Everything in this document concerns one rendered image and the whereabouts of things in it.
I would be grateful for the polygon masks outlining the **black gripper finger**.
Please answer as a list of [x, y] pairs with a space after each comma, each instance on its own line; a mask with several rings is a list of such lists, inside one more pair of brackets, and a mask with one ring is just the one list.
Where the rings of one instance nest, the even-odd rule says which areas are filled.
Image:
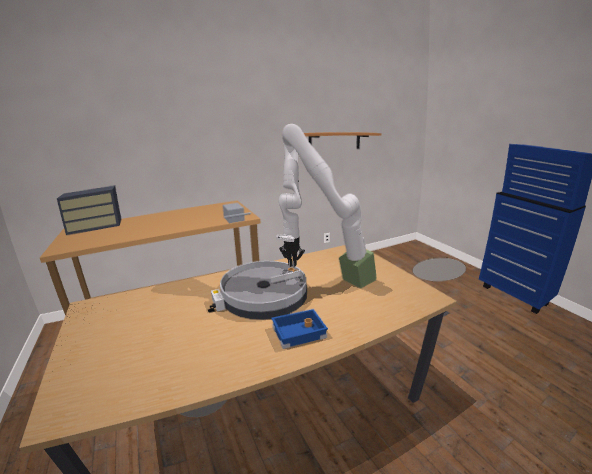
[[294, 268], [294, 267], [296, 267], [296, 265], [297, 265], [297, 260], [299, 260], [299, 259], [301, 258], [301, 256], [302, 256], [302, 255], [303, 255], [303, 253], [305, 252], [305, 250], [304, 250], [304, 249], [302, 250], [302, 249], [299, 247], [299, 253], [300, 253], [300, 254], [298, 255], [298, 257], [297, 257], [297, 253], [295, 254], [295, 252], [294, 252], [294, 248], [292, 248], [292, 249], [291, 249], [291, 251], [292, 251], [292, 257], [293, 257], [293, 261], [292, 261], [292, 262], [293, 262], [293, 268]]
[[289, 265], [289, 267], [291, 267], [292, 266], [292, 259], [291, 259], [292, 254], [289, 253], [289, 247], [286, 248], [287, 252], [286, 252], [284, 246], [281, 246], [279, 249], [280, 249], [282, 255], [284, 256], [284, 258], [288, 259], [288, 265]]

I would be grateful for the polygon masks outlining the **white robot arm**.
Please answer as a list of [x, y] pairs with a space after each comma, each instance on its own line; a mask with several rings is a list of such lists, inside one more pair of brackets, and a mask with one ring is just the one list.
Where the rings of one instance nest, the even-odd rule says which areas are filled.
[[283, 186], [293, 190], [294, 194], [281, 194], [279, 197], [284, 229], [283, 234], [276, 235], [276, 240], [294, 242], [294, 239], [299, 237], [298, 215], [288, 211], [288, 209], [299, 209], [302, 205], [298, 184], [299, 154], [308, 173], [325, 194], [336, 214], [343, 219], [341, 226], [348, 259], [352, 261], [362, 259], [366, 254], [366, 246], [362, 236], [361, 208], [358, 198], [353, 194], [347, 194], [342, 198], [339, 196], [334, 186], [331, 169], [309, 143], [299, 126], [286, 125], [282, 136], [285, 149]]

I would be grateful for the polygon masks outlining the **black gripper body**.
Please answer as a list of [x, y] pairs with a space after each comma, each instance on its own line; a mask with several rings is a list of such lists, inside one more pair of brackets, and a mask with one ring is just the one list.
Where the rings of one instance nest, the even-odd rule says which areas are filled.
[[300, 247], [299, 242], [300, 242], [300, 240], [299, 240], [299, 237], [298, 237], [298, 238], [294, 239], [294, 242], [286, 242], [286, 241], [284, 241], [284, 245], [283, 246], [284, 246], [285, 250], [286, 250], [287, 247], [289, 247], [289, 253], [290, 254], [292, 254], [291, 249], [294, 248], [294, 252], [296, 254], [298, 252], [298, 250], [299, 250], [299, 247]]

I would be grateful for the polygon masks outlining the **blue crate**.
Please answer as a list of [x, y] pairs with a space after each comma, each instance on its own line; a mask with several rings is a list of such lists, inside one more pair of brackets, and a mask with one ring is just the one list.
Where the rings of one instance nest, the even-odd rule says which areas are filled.
[[[306, 318], [312, 319], [311, 327], [304, 326]], [[328, 328], [314, 309], [273, 317], [272, 321], [283, 349], [327, 338]]]

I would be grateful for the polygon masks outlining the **grey round turning table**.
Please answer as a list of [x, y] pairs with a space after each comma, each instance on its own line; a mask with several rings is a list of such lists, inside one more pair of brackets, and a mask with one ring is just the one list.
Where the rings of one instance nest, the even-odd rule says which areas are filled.
[[297, 271], [281, 275], [288, 268], [293, 265], [256, 261], [229, 270], [220, 280], [221, 292], [211, 291], [214, 303], [208, 312], [226, 308], [239, 317], [265, 320], [296, 311], [307, 299], [306, 276], [298, 267], [294, 268]]

